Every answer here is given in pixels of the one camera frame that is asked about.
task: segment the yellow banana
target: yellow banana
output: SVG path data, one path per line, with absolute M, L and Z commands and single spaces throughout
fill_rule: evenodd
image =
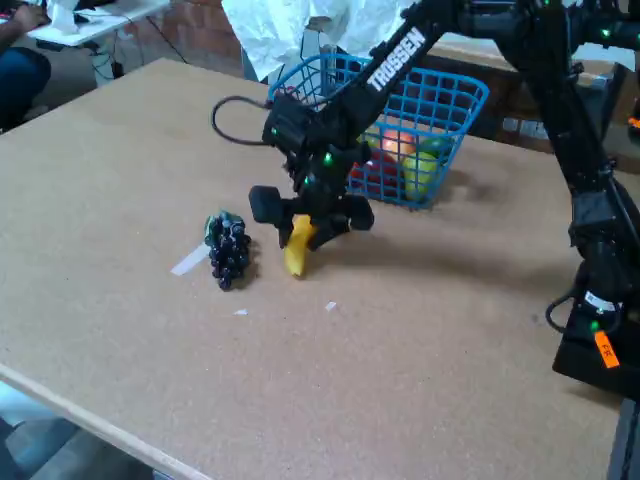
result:
M 293 233 L 284 249 L 284 264 L 291 275 L 300 277 L 304 273 L 307 243 L 315 231 L 309 215 L 299 215 L 293 222 Z

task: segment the blue basket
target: blue basket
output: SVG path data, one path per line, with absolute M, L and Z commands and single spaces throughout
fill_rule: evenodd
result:
M 286 92 L 317 102 L 368 62 L 339 53 L 310 57 L 279 79 L 269 98 Z M 411 208 L 428 206 L 488 96 L 487 86 L 474 78 L 414 68 L 361 136 L 373 156 L 364 167 L 354 166 L 347 189 Z

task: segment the robotic arm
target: robotic arm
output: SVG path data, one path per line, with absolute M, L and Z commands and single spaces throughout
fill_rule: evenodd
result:
M 286 156 L 297 194 L 281 199 L 274 187 L 249 195 L 254 219 L 273 224 L 287 244 L 296 214 L 308 214 L 318 233 L 314 250 L 350 228 L 368 230 L 374 217 L 366 199 L 346 193 L 354 162 L 369 160 L 358 136 L 383 110 L 388 96 L 411 67 L 447 32 L 496 42 L 527 83 L 571 193 L 569 237 L 583 258 L 571 290 L 547 310 L 563 334 L 554 370 L 640 400 L 640 213 L 614 178 L 612 165 L 576 83 L 581 65 L 571 57 L 586 42 L 640 49 L 640 21 L 622 14 L 615 0 L 421 0 L 402 13 L 404 24 L 371 51 L 372 61 L 354 79 L 315 105 L 276 97 L 263 141 Z M 566 327 L 553 309 L 572 300 Z M 603 364 L 594 332 L 608 335 L 616 361 Z

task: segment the wooden table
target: wooden table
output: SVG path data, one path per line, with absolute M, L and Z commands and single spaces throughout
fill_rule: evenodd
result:
M 229 94 L 265 89 L 160 61 L 0 137 L 0 378 L 176 478 L 603 478 L 619 401 L 551 371 L 542 316 L 578 264 L 553 158 L 468 138 L 432 211 L 376 203 L 297 281 Z M 220 208 L 259 247 L 230 293 L 169 273 Z

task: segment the jeans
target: jeans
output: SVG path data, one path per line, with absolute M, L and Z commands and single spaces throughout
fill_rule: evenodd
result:
M 50 77 L 49 60 L 33 50 L 16 47 L 0 54 L 0 128 L 20 123 Z

